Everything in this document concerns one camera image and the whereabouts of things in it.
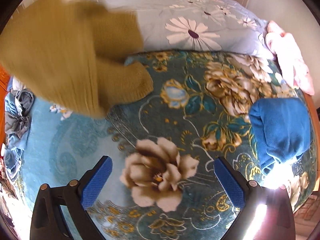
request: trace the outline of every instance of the yellow sweater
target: yellow sweater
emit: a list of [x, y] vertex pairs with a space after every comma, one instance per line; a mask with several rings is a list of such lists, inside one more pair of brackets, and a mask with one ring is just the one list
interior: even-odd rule
[[0, 35], [0, 63], [35, 95], [92, 117], [153, 91], [144, 66], [123, 60], [143, 46], [136, 17], [88, 0], [40, 0]]

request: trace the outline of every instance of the bed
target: bed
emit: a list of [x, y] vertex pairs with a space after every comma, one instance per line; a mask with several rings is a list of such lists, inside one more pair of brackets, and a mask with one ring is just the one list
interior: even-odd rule
[[[33, 209], [41, 184], [57, 187], [79, 179], [103, 155], [112, 158], [114, 169], [87, 212], [106, 239], [220, 239], [239, 209], [213, 174], [218, 156], [262, 186], [285, 184], [293, 210], [305, 202], [319, 176], [319, 122], [311, 98], [282, 80], [264, 43], [265, 21], [231, 0], [95, 1], [136, 11], [145, 52], [128, 57], [126, 64], [141, 62], [154, 80], [154, 91], [133, 104], [113, 107], [100, 120], [75, 113], [63, 118], [50, 111], [56, 106], [36, 98], [16, 183], [24, 205]], [[218, 95], [208, 85], [212, 80], [224, 80], [232, 84], [224, 87], [226, 93], [238, 93], [231, 98]], [[270, 179], [261, 173], [248, 115], [236, 106], [248, 110], [259, 98], [280, 97], [300, 98], [308, 107], [311, 147]], [[171, 212], [156, 205], [137, 206], [119, 179], [137, 140], [159, 137], [174, 142], [181, 156], [199, 161], [196, 175], [180, 181], [182, 201]], [[70, 231], [80, 239], [64, 212]]]

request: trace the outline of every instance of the teal blanket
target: teal blanket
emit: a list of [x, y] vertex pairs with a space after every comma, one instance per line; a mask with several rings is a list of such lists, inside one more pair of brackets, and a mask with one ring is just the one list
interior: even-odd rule
[[[73, 113], [61, 121], [61, 114], [49, 111], [50, 104], [35, 100], [18, 179], [20, 197], [32, 209], [42, 183], [66, 185], [108, 155], [113, 172], [88, 209], [106, 239], [218, 240], [239, 210], [213, 173], [214, 159], [224, 156], [247, 180], [270, 186], [261, 174], [248, 111], [259, 98], [298, 97], [304, 102], [303, 94], [287, 86], [274, 62], [247, 55], [168, 51], [138, 54], [127, 64], [133, 61], [140, 61], [150, 72], [154, 91], [133, 104], [115, 106], [106, 119]], [[311, 130], [310, 149], [275, 180], [286, 185], [293, 209], [304, 203], [316, 182]], [[119, 179], [137, 140], [158, 137], [175, 143], [180, 156], [199, 161], [195, 176], [178, 183], [182, 201], [172, 212], [156, 204], [138, 206], [131, 189]], [[71, 224], [70, 230], [76, 235]]]

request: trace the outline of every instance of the floral blanket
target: floral blanket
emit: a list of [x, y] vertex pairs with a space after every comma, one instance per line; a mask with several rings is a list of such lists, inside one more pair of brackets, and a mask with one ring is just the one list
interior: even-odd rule
[[[138, 102], [115, 106], [106, 120], [73, 113], [60, 121], [60, 114], [48, 111], [48, 103], [35, 101], [18, 180], [20, 196], [30, 208], [42, 183], [55, 187], [79, 179], [102, 155], [112, 158], [114, 168], [87, 211], [106, 239], [221, 239], [239, 209], [213, 173], [218, 156], [247, 180], [285, 184], [293, 209], [304, 203], [316, 182], [313, 129], [310, 149], [270, 180], [261, 174], [248, 118], [259, 98], [304, 101], [300, 90], [283, 81], [274, 62], [185, 51], [138, 54], [126, 63], [133, 61], [149, 71], [154, 91]], [[151, 190], [154, 186], [159, 196]], [[173, 205], [166, 209], [164, 203]], [[78, 239], [75, 227], [69, 227]]]

